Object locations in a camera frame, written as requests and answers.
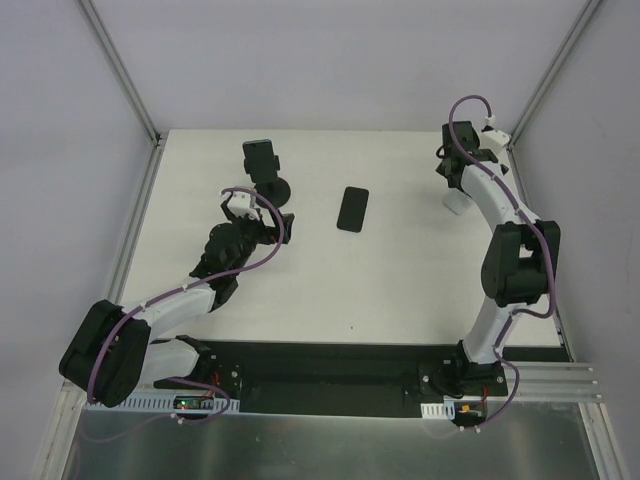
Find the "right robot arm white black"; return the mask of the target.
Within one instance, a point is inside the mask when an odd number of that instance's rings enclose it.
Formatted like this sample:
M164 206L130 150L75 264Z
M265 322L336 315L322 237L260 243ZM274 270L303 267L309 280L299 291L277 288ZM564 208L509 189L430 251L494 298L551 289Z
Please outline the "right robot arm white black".
M518 315L550 295L561 230L521 205L505 183L507 167L497 154L508 137L491 127L475 131L469 121L442 127L436 171L449 188L444 205L461 215L477 206L492 237L481 265L484 301L467 335L432 384L456 397L469 395L502 373L500 357Z

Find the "teal-edged black smartphone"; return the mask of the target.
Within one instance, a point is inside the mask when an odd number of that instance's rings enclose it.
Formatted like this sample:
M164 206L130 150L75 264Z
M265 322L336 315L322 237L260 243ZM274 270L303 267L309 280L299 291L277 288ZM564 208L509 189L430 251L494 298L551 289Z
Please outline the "teal-edged black smartphone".
M279 163L272 141L251 140L242 144L245 173L255 184L274 182L278 178Z

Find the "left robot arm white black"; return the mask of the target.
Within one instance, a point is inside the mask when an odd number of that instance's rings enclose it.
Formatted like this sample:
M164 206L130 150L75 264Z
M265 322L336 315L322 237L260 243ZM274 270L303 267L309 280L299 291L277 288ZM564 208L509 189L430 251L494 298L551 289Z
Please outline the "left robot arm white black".
M294 214L253 207L226 209L214 226L195 268L169 291L125 306L93 304L59 363L60 374L84 390L90 403L116 407L141 385L179 378L188 388L213 389L211 351L203 343L164 334L222 307L254 269L249 259L260 245L279 249L291 237Z

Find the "black round-base phone stand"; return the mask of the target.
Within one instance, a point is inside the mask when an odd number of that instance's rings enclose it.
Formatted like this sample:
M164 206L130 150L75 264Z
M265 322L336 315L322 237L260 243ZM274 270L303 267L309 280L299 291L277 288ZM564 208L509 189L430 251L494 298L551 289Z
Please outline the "black round-base phone stand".
M276 160L279 163L279 170L280 170L280 161L279 161L278 155L276 155ZM279 174L278 174L277 180L274 182L259 183L259 184L255 184L253 182L253 184L256 192L259 193L266 200L268 200L276 208L280 208L284 206L291 197L291 188L289 183L283 178L281 178Z

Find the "black phone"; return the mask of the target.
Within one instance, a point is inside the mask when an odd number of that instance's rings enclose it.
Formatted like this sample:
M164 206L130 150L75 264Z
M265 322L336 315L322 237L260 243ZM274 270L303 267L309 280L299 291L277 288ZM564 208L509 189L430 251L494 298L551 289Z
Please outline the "black phone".
M360 233L369 200L369 190L347 186L344 190L336 227L351 233Z

